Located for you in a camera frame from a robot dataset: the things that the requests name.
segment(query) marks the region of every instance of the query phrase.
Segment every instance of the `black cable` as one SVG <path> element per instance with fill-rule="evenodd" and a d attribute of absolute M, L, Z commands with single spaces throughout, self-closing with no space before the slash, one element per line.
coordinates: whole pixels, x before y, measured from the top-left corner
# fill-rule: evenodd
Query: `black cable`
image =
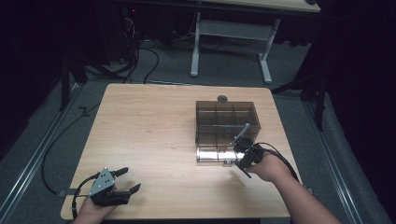
<path fill-rule="evenodd" d="M 139 61 L 138 56 L 134 56 L 134 66 L 131 67 L 131 68 L 129 69 L 128 75 L 124 78 L 124 80 L 122 81 L 122 83 L 125 83 L 125 82 L 128 80 L 128 78 L 131 80 L 131 83 L 132 83 L 132 78 L 131 78 L 131 76 L 132 76 L 132 73 L 134 72 L 134 70 L 135 70 L 136 67 L 137 67 L 137 62 L 138 62 L 138 61 Z"/>
<path fill-rule="evenodd" d="M 119 73 L 122 73 L 122 72 L 125 72 L 125 71 L 127 71 L 128 69 L 130 69 L 131 67 L 133 67 L 134 66 L 134 63 L 133 63 L 133 60 L 131 60 L 127 65 L 125 65 L 125 66 L 123 66 L 122 68 L 120 68 L 120 69 L 117 69 L 116 71 L 114 71 L 114 72 L 112 72 L 113 74 L 119 74 Z M 104 75 L 103 73 L 101 73 L 101 72 L 95 72 L 95 71 L 92 71 L 90 68 L 88 68 L 88 67 L 85 67 L 85 72 L 87 72 L 87 73 L 89 73 L 89 74 L 92 74 L 92 75 L 94 75 L 94 76 L 102 76 L 102 75 Z"/>
<path fill-rule="evenodd" d="M 146 84 L 146 81 L 147 81 L 149 75 L 154 71 L 155 68 L 157 68 L 158 63 L 160 62 L 160 56 L 158 56 L 158 54 L 156 52 L 154 52 L 152 49 L 145 49 L 145 50 L 148 50 L 148 51 L 152 52 L 153 54 L 155 54 L 155 56 L 157 57 L 157 62 L 155 63 L 154 67 L 145 76 L 145 79 L 143 80 L 143 84 Z"/>
<path fill-rule="evenodd" d="M 204 47 L 202 44 L 200 44 L 200 48 L 202 48 L 202 49 L 207 49 L 207 50 L 215 50 L 215 49 L 220 48 L 220 47 L 223 45 L 224 37 L 214 36 L 214 37 L 212 37 L 212 38 L 209 38 L 209 37 L 206 38 L 206 40 L 209 40 L 209 39 L 219 39 L 218 45 L 215 46 L 214 48 L 206 48 L 206 47 Z"/>
<path fill-rule="evenodd" d="M 234 45 L 238 45 L 238 46 L 251 45 L 251 44 L 254 44 L 254 43 L 258 42 L 258 41 L 259 41 L 259 40 L 249 39 L 249 40 L 247 40 L 245 43 L 238 43 L 238 42 L 235 42 L 235 41 L 230 40 L 230 38 L 225 38 L 225 39 L 224 39 L 224 42 L 230 43 L 230 44 L 234 44 Z"/>
<path fill-rule="evenodd" d="M 191 36 L 190 38 L 185 38 L 185 39 L 182 39 L 182 40 L 174 41 L 174 44 L 179 45 L 179 46 L 181 46 L 181 47 L 188 47 L 188 46 L 191 46 L 191 45 L 194 44 L 194 41 L 193 41 L 193 40 L 190 41 L 188 44 L 180 44 L 180 43 L 178 43 L 178 42 L 181 42 L 181 41 L 189 41 L 189 39 L 191 39 L 191 38 L 193 38 L 193 37 L 194 37 L 194 36 Z"/>
<path fill-rule="evenodd" d="M 58 136 L 51 142 L 51 144 L 48 146 L 46 152 L 43 155 L 43 160 L 41 162 L 41 179 L 44 183 L 44 186 L 47 188 L 47 190 L 49 190 L 49 192 L 51 192 L 53 195 L 58 195 L 58 193 L 52 189 L 50 187 L 50 185 L 47 183 L 45 174 L 44 174 L 44 168 L 45 168 L 45 163 L 46 163 L 46 158 L 50 152 L 50 150 L 52 149 L 52 147 L 55 145 L 55 143 L 62 137 L 62 135 L 69 129 L 71 128 L 75 123 L 77 123 L 80 119 L 86 117 L 91 111 L 93 111 L 97 106 L 99 106 L 99 104 L 101 104 L 100 102 L 97 105 L 94 105 L 92 108 L 90 108 L 89 110 L 84 111 L 77 119 L 75 119 L 73 122 L 71 122 L 69 125 L 67 125 L 66 128 L 64 128 L 64 130 L 58 134 Z"/>
<path fill-rule="evenodd" d="M 257 147 L 257 146 L 259 146 L 260 144 L 267 145 L 267 146 L 273 148 L 274 150 L 268 149 L 268 148 L 264 148 L 264 147 Z M 291 164 L 288 162 L 288 160 L 286 160 L 285 157 L 282 156 L 282 154 L 280 154 L 280 152 L 279 152 L 275 147 L 271 146 L 271 145 L 268 144 L 268 143 L 256 143 L 256 144 L 253 145 L 253 147 L 249 147 L 249 148 L 251 148 L 251 149 L 258 149 L 258 150 L 263 150 L 263 151 L 265 151 L 265 152 L 269 152 L 269 153 L 273 154 L 274 156 L 278 157 L 280 160 L 283 161 L 283 163 L 285 163 L 286 166 L 288 166 L 288 168 L 289 168 L 289 170 L 290 170 L 290 172 L 291 172 L 291 175 L 294 177 L 294 179 L 296 179 L 298 182 L 300 182 L 300 180 L 299 180 L 299 178 L 298 178 L 298 176 L 297 176 L 297 173 L 294 171 L 294 169 L 293 169 L 293 167 L 291 166 Z"/>
<path fill-rule="evenodd" d="M 174 40 L 172 40 L 172 42 L 174 43 L 174 44 L 177 44 L 177 45 L 180 45 L 180 46 L 189 46 L 189 45 L 181 45 L 181 44 L 178 44 L 177 42 L 179 42 L 179 41 L 186 41 L 186 40 L 191 40 L 191 39 L 194 39 L 195 38 L 195 35 L 189 35 L 189 36 L 184 36 L 184 37 L 181 37 L 181 38 L 179 38 L 179 39 L 174 39 Z"/>
<path fill-rule="evenodd" d="M 78 195 L 79 191 L 81 190 L 82 186 L 84 186 L 88 181 L 96 179 L 99 176 L 99 174 L 100 173 L 97 173 L 96 175 L 92 175 L 92 176 L 88 177 L 87 179 L 82 181 L 82 183 L 79 184 L 78 188 L 76 189 L 76 192 L 73 196 L 73 202 L 72 202 L 73 219 L 76 219 L 76 217 L 78 216 L 76 198 L 80 196 L 80 195 Z"/>

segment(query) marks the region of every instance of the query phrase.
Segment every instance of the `electronic equipment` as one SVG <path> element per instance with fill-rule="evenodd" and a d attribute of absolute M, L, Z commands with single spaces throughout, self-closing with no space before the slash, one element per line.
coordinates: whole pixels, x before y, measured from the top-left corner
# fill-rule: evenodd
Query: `electronic equipment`
<path fill-rule="evenodd" d="M 131 195 L 139 191 L 141 184 L 135 185 L 128 191 L 114 191 L 114 187 L 116 184 L 115 177 L 128 173 L 128 170 L 128 167 L 124 167 L 122 169 L 119 169 L 118 171 L 110 172 L 108 171 L 107 167 L 105 167 L 102 172 L 85 179 L 78 186 L 73 197 L 73 218 L 76 219 L 76 217 L 78 216 L 76 198 L 79 197 L 79 192 L 82 186 L 93 179 L 96 180 L 93 183 L 90 192 L 88 193 L 88 197 L 91 198 L 95 205 L 107 207 L 112 205 L 127 204 Z"/>

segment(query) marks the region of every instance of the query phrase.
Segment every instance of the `table top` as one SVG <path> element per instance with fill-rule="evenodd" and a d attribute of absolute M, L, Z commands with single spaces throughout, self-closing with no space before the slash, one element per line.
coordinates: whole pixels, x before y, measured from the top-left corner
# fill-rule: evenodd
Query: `table top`
<path fill-rule="evenodd" d="M 288 217 L 273 184 L 248 178 L 235 165 L 198 164 L 195 103 L 254 102 L 262 126 L 256 142 L 276 147 L 298 174 L 271 92 L 265 88 L 110 84 L 82 152 L 71 189 L 108 167 L 129 167 L 118 190 L 141 183 L 108 219 Z M 81 194 L 91 188 L 87 183 Z M 72 196 L 61 211 L 72 219 Z M 78 198 L 78 209 L 83 198 Z"/>
<path fill-rule="evenodd" d="M 241 5 L 245 7 L 268 7 L 302 12 L 320 12 L 318 4 L 313 6 L 305 0 L 201 0 L 202 2 Z"/>

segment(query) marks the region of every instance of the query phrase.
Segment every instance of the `transparent container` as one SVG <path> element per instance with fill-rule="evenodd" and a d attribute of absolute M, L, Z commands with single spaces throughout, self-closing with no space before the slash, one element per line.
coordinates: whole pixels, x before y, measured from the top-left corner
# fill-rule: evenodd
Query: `transparent container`
<path fill-rule="evenodd" d="M 261 126 L 253 102 L 197 101 L 196 136 L 198 162 L 232 163 L 243 154 L 235 154 L 232 142 L 248 128 L 244 137 L 253 142 Z"/>

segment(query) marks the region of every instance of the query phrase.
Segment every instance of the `wire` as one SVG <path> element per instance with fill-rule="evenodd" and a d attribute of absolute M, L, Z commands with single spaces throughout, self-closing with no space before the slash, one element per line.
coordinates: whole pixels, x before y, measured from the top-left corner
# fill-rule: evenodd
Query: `wire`
<path fill-rule="evenodd" d="M 125 36 L 125 42 L 126 42 L 126 55 L 128 55 L 129 52 L 130 52 L 130 50 L 131 50 L 131 46 L 134 44 L 134 38 L 135 38 L 136 29 L 135 29 L 134 22 L 133 22 L 131 19 L 129 19 L 129 18 L 124 18 L 124 19 L 125 19 L 126 21 L 129 22 L 128 28 L 126 28 L 126 32 L 122 32 L 123 35 Z M 129 37 L 129 33 L 131 33 L 131 32 L 130 32 L 131 27 L 133 28 L 133 30 L 132 30 L 132 36 Z M 113 74 L 117 75 L 117 74 L 120 74 L 120 73 L 125 72 L 125 71 L 128 71 L 128 70 L 131 71 L 131 69 L 132 69 L 134 66 L 136 66 L 136 64 L 134 63 L 134 55 L 133 55 L 133 56 L 131 57 L 131 59 L 130 59 L 130 62 L 129 62 L 126 66 L 124 66 L 124 67 L 122 67 L 122 68 L 120 68 L 120 69 L 118 69 L 118 70 L 116 70 L 116 71 L 111 71 L 111 72 L 112 72 Z M 90 74 L 95 75 L 95 76 L 102 76 L 102 75 L 103 75 L 103 73 L 92 71 L 92 70 L 91 70 L 90 68 L 88 68 L 88 67 L 85 67 L 85 71 L 86 71 L 87 73 L 90 73 Z"/>
<path fill-rule="evenodd" d="M 268 148 L 264 148 L 264 147 L 257 147 L 257 146 L 259 146 L 260 144 L 267 145 L 267 146 L 273 148 L 274 150 L 268 149 Z M 269 153 L 273 154 L 274 156 L 277 156 L 278 158 L 280 158 L 280 159 L 283 161 L 283 163 L 285 163 L 286 166 L 288 166 L 288 168 L 289 168 L 289 170 L 290 170 L 290 173 L 291 173 L 291 175 L 294 177 L 294 179 L 296 179 L 297 181 L 300 182 L 300 180 L 299 180 L 299 178 L 298 178 L 296 172 L 294 171 L 293 167 L 290 165 L 290 163 L 288 162 L 288 160 L 286 160 L 286 158 L 283 157 L 282 154 L 280 154 L 280 152 L 279 152 L 275 147 L 271 146 L 271 145 L 268 144 L 268 143 L 256 143 L 256 144 L 253 145 L 253 147 L 249 147 L 249 148 L 251 148 L 251 149 L 258 149 L 258 150 L 263 150 L 263 151 L 265 151 L 265 152 L 269 152 Z"/>
<path fill-rule="evenodd" d="M 146 84 L 149 75 L 151 75 L 151 73 L 154 71 L 154 69 L 157 68 L 158 63 L 160 62 L 160 56 L 158 56 L 158 54 L 156 52 L 154 52 L 152 49 L 145 49 L 145 50 L 152 52 L 157 57 L 157 62 L 155 63 L 154 67 L 145 76 L 145 79 L 143 80 L 143 84 Z"/>
<path fill-rule="evenodd" d="M 128 73 L 128 75 L 124 78 L 124 80 L 122 81 L 122 83 L 125 83 L 125 82 L 128 80 L 128 78 L 131 80 L 131 83 L 132 83 L 132 73 L 134 72 L 134 70 L 135 70 L 136 67 L 137 67 L 137 61 L 138 61 L 138 56 L 134 56 L 134 66 L 132 66 L 132 67 L 129 69 L 129 73 Z"/>
<path fill-rule="evenodd" d="M 181 38 L 179 38 L 179 39 L 174 39 L 174 40 L 173 40 L 174 42 L 177 42 L 177 41 L 179 41 L 179 40 L 190 39 L 190 38 L 194 37 L 194 35 L 189 36 L 189 34 L 191 33 L 192 27 L 194 27 L 196 17 L 197 17 L 197 13 L 195 12 L 195 13 L 194 13 L 194 17 L 192 18 L 192 22 L 191 22 L 191 26 L 190 26 L 189 31 L 188 31 L 185 35 L 183 35 Z"/>
<path fill-rule="evenodd" d="M 189 38 L 185 38 L 185 39 L 183 39 L 183 40 L 188 40 L 188 39 L 191 39 L 191 38 L 193 38 L 193 37 L 194 37 L 194 36 L 192 35 L 192 36 L 190 36 Z M 183 40 L 174 41 L 174 44 L 176 44 L 176 45 L 178 45 L 178 46 L 181 46 L 181 47 L 188 47 L 188 46 L 191 46 L 191 45 L 194 44 L 194 41 L 193 41 L 193 40 L 190 41 L 190 42 L 187 43 L 187 44 L 180 44 L 179 42 L 180 42 L 180 41 L 183 41 Z"/>
<path fill-rule="evenodd" d="M 88 181 L 96 179 L 99 176 L 99 174 L 100 173 L 97 173 L 96 175 L 92 175 L 92 176 L 88 177 L 87 179 L 82 181 L 82 183 L 79 184 L 78 188 L 76 189 L 76 192 L 75 192 L 75 194 L 73 196 L 73 202 L 72 202 L 73 219 L 76 219 L 76 217 L 78 216 L 76 198 L 77 197 L 82 197 L 82 195 L 78 195 L 79 191 L 81 190 L 82 186 L 84 186 Z"/>
<path fill-rule="evenodd" d="M 219 43 L 218 43 L 218 45 L 217 46 L 215 46 L 214 48 L 206 48 L 206 47 L 204 47 L 202 44 L 200 44 L 200 48 L 202 48 L 202 49 L 207 49 L 207 50 L 214 50 L 214 49 L 218 49 L 218 48 L 220 48 L 222 45 L 223 45 L 223 41 L 224 41 L 224 38 L 223 37 L 218 37 L 218 36 L 207 36 L 206 37 L 206 40 L 210 40 L 210 39 L 219 39 Z"/>
<path fill-rule="evenodd" d="M 238 42 L 232 41 L 231 38 L 226 38 L 226 39 L 224 39 L 224 42 L 230 43 L 230 44 L 234 44 L 234 45 L 238 45 L 238 46 L 246 46 L 246 45 L 251 45 L 251 44 L 254 44 L 256 42 L 259 42 L 259 40 L 249 39 L 245 43 L 238 43 Z"/>
<path fill-rule="evenodd" d="M 58 193 L 50 187 L 50 185 L 48 184 L 44 171 L 45 171 L 45 164 L 46 164 L 46 158 L 50 152 L 50 150 L 52 149 L 52 147 L 55 145 L 55 143 L 62 137 L 62 135 L 68 130 L 70 129 L 75 123 L 77 123 L 80 119 L 87 117 L 87 115 L 93 111 L 97 106 L 99 106 L 99 104 L 101 104 L 100 102 L 97 105 L 94 105 L 92 108 L 90 108 L 89 110 L 84 111 L 77 119 L 75 119 L 73 122 L 71 122 L 69 125 L 66 126 L 66 128 L 64 128 L 64 130 L 58 134 L 58 136 L 52 141 L 52 143 L 49 145 L 49 147 L 47 148 L 46 152 L 44 153 L 43 156 L 43 161 L 41 162 L 41 179 L 44 183 L 44 186 L 47 188 L 47 190 L 49 190 L 49 192 L 51 192 L 53 195 L 58 195 Z"/>

